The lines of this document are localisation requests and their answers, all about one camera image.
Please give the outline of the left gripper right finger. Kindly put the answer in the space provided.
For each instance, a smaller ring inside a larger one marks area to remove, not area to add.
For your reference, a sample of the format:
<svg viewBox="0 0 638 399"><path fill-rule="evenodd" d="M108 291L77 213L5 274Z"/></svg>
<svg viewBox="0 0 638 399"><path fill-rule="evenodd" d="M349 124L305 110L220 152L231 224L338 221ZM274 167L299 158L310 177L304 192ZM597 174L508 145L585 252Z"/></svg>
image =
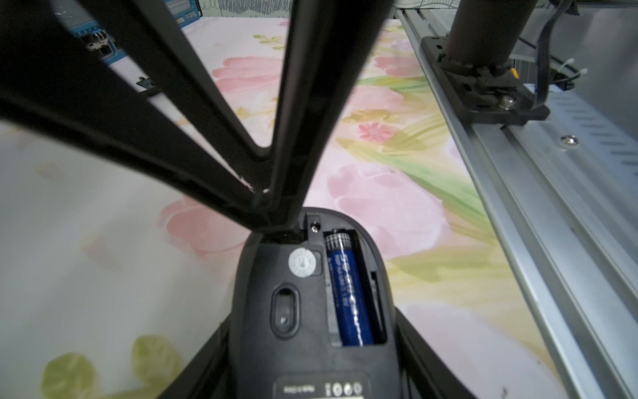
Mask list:
<svg viewBox="0 0 638 399"><path fill-rule="evenodd" d="M400 398L475 398L398 308L395 319Z"/></svg>

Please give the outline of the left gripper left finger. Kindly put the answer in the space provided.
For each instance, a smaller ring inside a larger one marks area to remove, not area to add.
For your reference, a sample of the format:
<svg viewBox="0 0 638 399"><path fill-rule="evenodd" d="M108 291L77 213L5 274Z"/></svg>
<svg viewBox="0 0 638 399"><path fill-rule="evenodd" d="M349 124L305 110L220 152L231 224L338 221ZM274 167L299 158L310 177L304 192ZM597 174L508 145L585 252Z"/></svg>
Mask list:
<svg viewBox="0 0 638 399"><path fill-rule="evenodd" d="M159 395L159 399L231 398L229 324L224 319L184 371Z"/></svg>

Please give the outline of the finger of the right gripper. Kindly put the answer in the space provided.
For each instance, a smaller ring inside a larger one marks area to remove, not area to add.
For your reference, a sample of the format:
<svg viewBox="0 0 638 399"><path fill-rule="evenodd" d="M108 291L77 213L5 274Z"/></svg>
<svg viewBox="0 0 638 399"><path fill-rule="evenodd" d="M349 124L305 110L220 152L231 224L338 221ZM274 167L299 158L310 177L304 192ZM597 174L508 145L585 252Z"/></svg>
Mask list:
<svg viewBox="0 0 638 399"><path fill-rule="evenodd" d="M1 115L161 181L253 231L252 192L91 55L44 1L1 4Z"/></svg>
<svg viewBox="0 0 638 399"><path fill-rule="evenodd" d="M391 5L390 1L293 3L264 211L269 229L289 229L297 219L327 141Z"/></svg>

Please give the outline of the black wireless mouse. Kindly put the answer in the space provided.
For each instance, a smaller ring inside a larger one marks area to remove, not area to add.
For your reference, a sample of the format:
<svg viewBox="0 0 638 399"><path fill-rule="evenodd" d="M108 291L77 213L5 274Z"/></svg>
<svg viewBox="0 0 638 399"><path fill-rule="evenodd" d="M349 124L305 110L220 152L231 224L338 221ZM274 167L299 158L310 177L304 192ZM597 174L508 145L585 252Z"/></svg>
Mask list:
<svg viewBox="0 0 638 399"><path fill-rule="evenodd" d="M342 345L325 237L347 232L375 342ZM240 256L229 328L233 398L397 398L395 308L372 237L351 217L306 208L289 231L253 233Z"/></svg>

